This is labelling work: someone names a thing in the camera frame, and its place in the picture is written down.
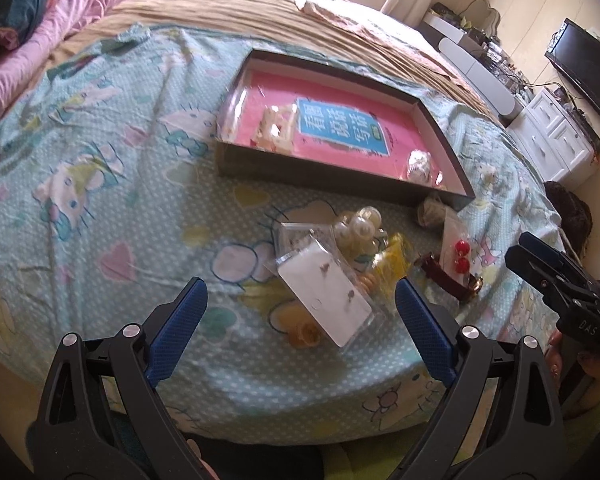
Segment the person's right hand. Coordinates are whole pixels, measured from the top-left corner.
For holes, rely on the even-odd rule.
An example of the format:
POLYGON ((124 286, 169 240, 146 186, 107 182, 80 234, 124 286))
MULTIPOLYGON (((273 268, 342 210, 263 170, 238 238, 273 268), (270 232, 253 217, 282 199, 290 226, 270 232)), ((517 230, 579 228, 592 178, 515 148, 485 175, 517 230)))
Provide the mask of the person's right hand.
POLYGON ((600 354, 586 350, 559 330, 548 340, 545 361, 557 391, 566 396, 585 384, 584 396, 600 393, 600 354))

